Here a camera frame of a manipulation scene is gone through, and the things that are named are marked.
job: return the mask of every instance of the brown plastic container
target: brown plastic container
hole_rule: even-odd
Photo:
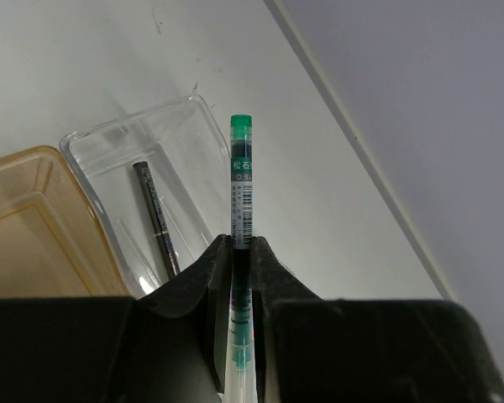
[[[104,231],[60,153],[0,159],[0,297],[127,295]]]

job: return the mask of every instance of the transparent plastic container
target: transparent plastic container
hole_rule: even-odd
[[[0,297],[126,295],[89,201],[60,153],[0,159]]]
[[[64,137],[60,149],[92,202],[129,290],[167,280],[133,164],[147,161],[181,270],[229,228],[229,152],[198,95]]]

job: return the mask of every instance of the scuff mark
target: scuff mark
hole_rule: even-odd
[[[157,21],[157,17],[155,16],[156,7],[157,6],[153,6],[151,8],[151,17],[153,17],[153,21],[155,21],[155,29],[157,30],[157,34],[162,35],[162,31],[160,30],[160,26],[162,25],[162,23],[159,23],[159,21]]]

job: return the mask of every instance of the green tip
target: green tip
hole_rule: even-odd
[[[233,115],[231,120],[232,128],[252,127],[252,117],[250,115]]]

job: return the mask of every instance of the black pen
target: black pen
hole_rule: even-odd
[[[157,238],[157,245],[159,246],[162,260],[168,273],[168,279],[171,280],[179,275],[179,264],[177,263],[176,251],[171,242],[168,226],[166,225],[165,216],[160,207],[159,197],[157,190],[151,177],[150,166],[146,161],[140,161],[133,164],[134,172],[138,176],[140,188],[144,195],[145,204],[150,213],[151,224]]]

